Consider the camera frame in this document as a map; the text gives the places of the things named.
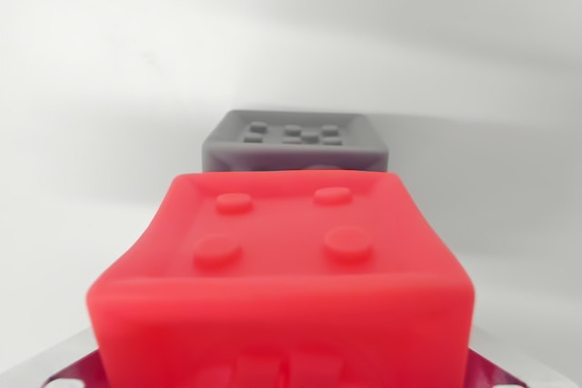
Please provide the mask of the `gripper right finger with black rubber pad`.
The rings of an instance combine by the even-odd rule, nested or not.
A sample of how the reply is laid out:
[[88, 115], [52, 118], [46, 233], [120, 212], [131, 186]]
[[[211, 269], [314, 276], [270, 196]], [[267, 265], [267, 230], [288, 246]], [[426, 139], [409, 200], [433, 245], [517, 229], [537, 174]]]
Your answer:
[[519, 376], [518, 355], [508, 350], [479, 350], [471, 346], [467, 357], [467, 388], [527, 387]]

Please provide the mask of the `gripper left finger with black rubber pad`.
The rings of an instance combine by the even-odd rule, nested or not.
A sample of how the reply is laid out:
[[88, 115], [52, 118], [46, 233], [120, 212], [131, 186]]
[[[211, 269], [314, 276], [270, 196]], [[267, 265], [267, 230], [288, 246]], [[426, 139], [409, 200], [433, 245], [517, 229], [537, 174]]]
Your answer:
[[85, 329], [48, 351], [44, 387], [107, 387], [95, 336]]

